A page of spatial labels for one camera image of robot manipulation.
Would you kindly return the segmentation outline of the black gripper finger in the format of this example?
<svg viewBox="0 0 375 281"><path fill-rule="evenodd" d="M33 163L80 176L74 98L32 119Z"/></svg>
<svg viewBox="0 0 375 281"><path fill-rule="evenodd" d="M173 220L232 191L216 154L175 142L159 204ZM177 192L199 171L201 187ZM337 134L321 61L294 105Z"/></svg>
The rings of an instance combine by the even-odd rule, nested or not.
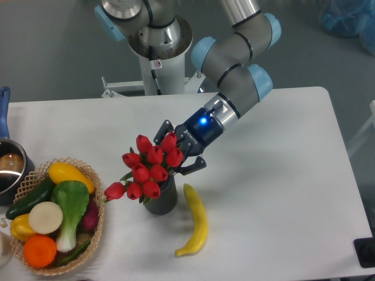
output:
<svg viewBox="0 0 375 281"><path fill-rule="evenodd" d="M171 123L170 120L168 119L164 120L153 139L154 144L160 145L162 141L164 140L164 138L166 137L166 135L170 132L174 132L175 128L176 126L173 123Z"/></svg>
<svg viewBox="0 0 375 281"><path fill-rule="evenodd" d="M201 156L195 158L195 162L188 166L178 166L174 167L172 170L175 173L179 173L183 176L189 175L191 173L197 172L201 169L204 169L207 166L206 161Z"/></svg>

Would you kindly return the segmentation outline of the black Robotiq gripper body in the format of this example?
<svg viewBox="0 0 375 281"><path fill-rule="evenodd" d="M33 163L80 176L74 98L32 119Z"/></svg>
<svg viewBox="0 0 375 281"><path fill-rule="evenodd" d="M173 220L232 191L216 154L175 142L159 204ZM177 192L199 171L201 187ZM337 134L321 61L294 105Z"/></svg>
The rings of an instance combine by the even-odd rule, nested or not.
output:
<svg viewBox="0 0 375 281"><path fill-rule="evenodd" d="M183 155L197 156L223 133L223 129L208 110L200 108L178 125L174 133Z"/></svg>

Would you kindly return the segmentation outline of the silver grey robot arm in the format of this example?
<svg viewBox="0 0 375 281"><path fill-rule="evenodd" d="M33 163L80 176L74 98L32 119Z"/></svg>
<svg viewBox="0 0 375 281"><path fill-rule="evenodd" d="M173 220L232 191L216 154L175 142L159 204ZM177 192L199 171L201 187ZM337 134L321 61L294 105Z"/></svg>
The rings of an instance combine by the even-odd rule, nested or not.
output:
<svg viewBox="0 0 375 281"><path fill-rule="evenodd" d="M215 139L258 104L273 88L272 80L251 60L281 36L279 21L263 13L256 1L221 1L233 34L218 41L192 42L190 25L175 12L174 1L100 1L94 13L114 40L126 40L138 56L146 95L181 94L185 90L185 53L217 94L184 123L165 121L155 136L160 144L176 133L184 158L174 173L189 174L206 166L202 153Z"/></svg>

